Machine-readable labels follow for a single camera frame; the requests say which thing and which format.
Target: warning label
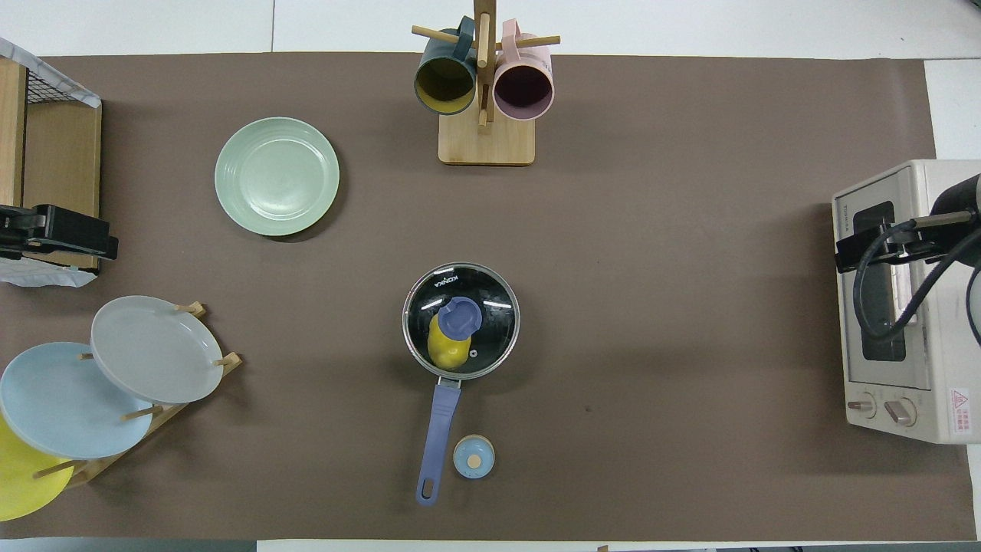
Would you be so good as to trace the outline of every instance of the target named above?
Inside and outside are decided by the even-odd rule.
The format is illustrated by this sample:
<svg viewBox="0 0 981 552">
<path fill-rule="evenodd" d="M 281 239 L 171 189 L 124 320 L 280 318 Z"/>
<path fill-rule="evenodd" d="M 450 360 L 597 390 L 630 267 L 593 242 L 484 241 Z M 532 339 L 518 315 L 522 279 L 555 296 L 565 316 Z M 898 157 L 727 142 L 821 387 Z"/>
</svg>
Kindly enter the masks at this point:
<svg viewBox="0 0 981 552">
<path fill-rule="evenodd" d="M 967 434 L 971 432 L 970 393 L 965 387 L 951 388 L 951 432 Z"/>
</svg>

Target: glass lid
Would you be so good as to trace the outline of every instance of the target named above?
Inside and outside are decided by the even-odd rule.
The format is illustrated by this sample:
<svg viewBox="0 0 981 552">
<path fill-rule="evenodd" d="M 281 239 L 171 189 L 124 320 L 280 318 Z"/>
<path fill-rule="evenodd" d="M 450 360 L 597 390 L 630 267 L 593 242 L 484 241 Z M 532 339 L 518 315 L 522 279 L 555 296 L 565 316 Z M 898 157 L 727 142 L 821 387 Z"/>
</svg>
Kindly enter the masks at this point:
<svg viewBox="0 0 981 552">
<path fill-rule="evenodd" d="M 402 333 L 430 372 L 472 379 L 501 364 L 518 337 L 514 292 L 485 266 L 453 262 L 423 276 L 405 300 Z"/>
</svg>

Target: mug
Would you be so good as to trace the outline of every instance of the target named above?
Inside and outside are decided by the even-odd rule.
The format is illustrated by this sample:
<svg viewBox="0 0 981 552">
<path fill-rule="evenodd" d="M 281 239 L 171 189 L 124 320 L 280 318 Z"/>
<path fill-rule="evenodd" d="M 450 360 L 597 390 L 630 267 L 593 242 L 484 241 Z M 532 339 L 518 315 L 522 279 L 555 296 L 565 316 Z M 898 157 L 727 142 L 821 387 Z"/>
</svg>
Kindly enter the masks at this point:
<svg viewBox="0 0 981 552">
<path fill-rule="evenodd" d="M 474 20 L 464 17 L 460 27 L 442 31 L 460 38 L 456 44 L 430 38 L 416 70 L 416 97 L 430 111 L 453 115 L 469 107 L 477 95 Z"/>
<path fill-rule="evenodd" d="M 504 53 L 497 56 L 493 103 L 511 119 L 531 121 L 551 107 L 555 86 L 548 46 L 519 49 L 516 42 L 523 38 L 535 36 L 522 34 L 517 20 L 504 22 L 504 36 L 500 40 Z"/>
</svg>

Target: oven window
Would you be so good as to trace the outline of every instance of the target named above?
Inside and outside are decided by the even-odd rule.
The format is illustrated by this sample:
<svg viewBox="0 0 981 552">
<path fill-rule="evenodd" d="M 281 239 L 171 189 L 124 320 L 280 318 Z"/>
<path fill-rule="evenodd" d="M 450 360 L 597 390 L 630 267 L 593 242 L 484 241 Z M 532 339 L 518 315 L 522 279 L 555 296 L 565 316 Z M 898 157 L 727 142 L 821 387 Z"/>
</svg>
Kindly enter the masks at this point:
<svg viewBox="0 0 981 552">
<path fill-rule="evenodd" d="M 882 223 L 896 222 L 893 203 L 886 201 L 863 211 L 858 211 L 852 226 L 857 234 Z M 873 264 L 865 273 L 862 288 L 862 305 L 869 321 L 873 324 L 892 324 L 893 319 L 893 280 L 886 263 Z M 862 332 L 861 351 L 866 359 L 900 362 L 906 358 L 906 341 L 903 334 L 893 341 L 874 341 Z"/>
</svg>

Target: black cable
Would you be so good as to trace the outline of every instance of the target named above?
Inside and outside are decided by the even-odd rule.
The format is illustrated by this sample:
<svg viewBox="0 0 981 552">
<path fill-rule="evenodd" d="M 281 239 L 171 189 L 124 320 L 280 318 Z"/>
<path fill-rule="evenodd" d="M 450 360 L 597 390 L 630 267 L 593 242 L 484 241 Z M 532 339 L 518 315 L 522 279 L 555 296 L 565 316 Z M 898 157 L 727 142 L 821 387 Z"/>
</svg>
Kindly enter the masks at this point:
<svg viewBox="0 0 981 552">
<path fill-rule="evenodd" d="M 974 287 L 974 281 L 978 277 L 978 273 L 981 273 L 981 262 L 974 267 L 974 272 L 971 272 L 971 278 L 967 281 L 967 297 L 964 300 L 964 305 L 967 307 L 967 323 L 971 327 L 971 333 L 974 334 L 974 339 L 981 345 L 981 333 L 978 333 L 978 320 L 974 319 L 974 315 L 971 314 L 971 289 Z"/>
<path fill-rule="evenodd" d="M 916 228 L 916 221 L 907 220 L 896 226 L 891 227 L 889 230 L 884 232 L 881 236 L 872 242 L 872 245 L 865 250 L 862 254 L 861 260 L 858 262 L 858 267 L 855 269 L 855 281 L 852 286 L 852 303 L 854 304 L 855 316 L 858 318 L 858 325 L 861 327 L 862 331 L 865 332 L 870 338 L 876 341 L 889 341 L 894 339 L 903 333 L 903 329 L 909 323 L 909 320 L 916 314 L 916 310 L 923 304 L 923 300 L 926 299 L 926 295 L 930 293 L 934 284 L 940 279 L 941 275 L 957 261 L 960 256 L 976 242 L 981 240 L 981 228 L 968 234 L 963 240 L 957 242 L 957 245 L 951 248 L 951 250 L 944 256 L 940 264 L 930 271 L 930 274 L 923 279 L 923 283 L 920 287 L 916 289 L 916 293 L 913 294 L 912 299 L 909 304 L 900 314 L 900 317 L 896 319 L 896 322 L 891 326 L 886 328 L 885 331 L 879 331 L 872 327 L 872 324 L 868 321 L 868 316 L 865 314 L 865 307 L 861 301 L 861 290 L 862 284 L 865 281 L 865 270 L 868 268 L 869 262 L 871 262 L 872 257 L 875 255 L 876 251 L 886 243 L 894 235 L 899 232 L 908 232 Z"/>
</svg>

